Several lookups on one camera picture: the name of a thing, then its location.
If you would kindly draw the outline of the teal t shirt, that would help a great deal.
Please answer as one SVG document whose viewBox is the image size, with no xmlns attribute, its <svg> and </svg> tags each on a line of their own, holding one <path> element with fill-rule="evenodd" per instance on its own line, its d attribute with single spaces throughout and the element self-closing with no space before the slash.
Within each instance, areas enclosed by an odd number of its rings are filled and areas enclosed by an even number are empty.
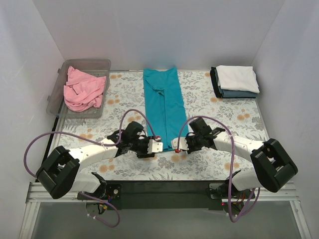
<svg viewBox="0 0 319 239">
<path fill-rule="evenodd" d="M 177 68 L 166 71 L 144 69 L 146 117 L 163 142 L 163 151 L 172 151 L 171 141 L 178 137 L 186 112 Z"/>
</svg>

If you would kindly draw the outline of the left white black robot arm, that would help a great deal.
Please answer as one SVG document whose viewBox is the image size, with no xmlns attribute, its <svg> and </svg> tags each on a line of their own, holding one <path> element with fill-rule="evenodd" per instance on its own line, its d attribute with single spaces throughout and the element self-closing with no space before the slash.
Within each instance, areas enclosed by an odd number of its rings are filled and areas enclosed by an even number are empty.
<svg viewBox="0 0 319 239">
<path fill-rule="evenodd" d="M 69 192 L 83 192 L 95 199 L 103 199 L 107 193 L 107 182 L 97 172 L 84 173 L 83 169 L 106 159 L 135 152 L 137 158 L 154 157 L 162 151 L 159 136 L 146 136 L 138 122 L 131 122 L 125 129 L 96 144 L 80 148 L 56 147 L 36 172 L 37 180 L 53 199 Z"/>
</svg>

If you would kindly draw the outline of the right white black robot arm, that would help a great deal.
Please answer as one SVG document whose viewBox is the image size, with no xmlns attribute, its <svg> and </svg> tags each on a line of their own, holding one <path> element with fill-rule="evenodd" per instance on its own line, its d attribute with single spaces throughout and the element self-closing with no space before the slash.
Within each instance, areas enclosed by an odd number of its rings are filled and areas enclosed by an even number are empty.
<svg viewBox="0 0 319 239">
<path fill-rule="evenodd" d="M 212 129 L 202 117 L 195 118 L 189 126 L 192 135 L 185 137 L 188 153 L 212 148 L 233 153 L 253 164 L 253 169 L 232 173 L 231 182 L 225 186 L 231 198 L 260 187 L 276 193 L 298 173 L 297 166 L 276 139 L 258 141 L 233 136 L 225 126 Z"/>
</svg>

